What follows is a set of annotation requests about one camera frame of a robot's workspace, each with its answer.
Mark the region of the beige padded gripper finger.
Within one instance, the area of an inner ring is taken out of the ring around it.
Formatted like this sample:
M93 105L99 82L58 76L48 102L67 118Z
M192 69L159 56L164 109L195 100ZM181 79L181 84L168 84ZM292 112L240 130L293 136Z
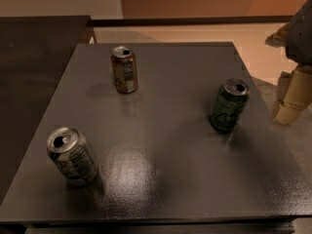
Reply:
M312 66L299 64L291 73L282 72L272 106L272 120L291 125L312 103Z

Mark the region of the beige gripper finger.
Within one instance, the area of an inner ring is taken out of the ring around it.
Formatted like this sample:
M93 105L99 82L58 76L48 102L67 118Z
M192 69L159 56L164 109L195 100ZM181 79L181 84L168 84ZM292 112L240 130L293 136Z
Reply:
M288 23L284 24L276 32L266 38L265 44L271 47L285 47L289 26Z

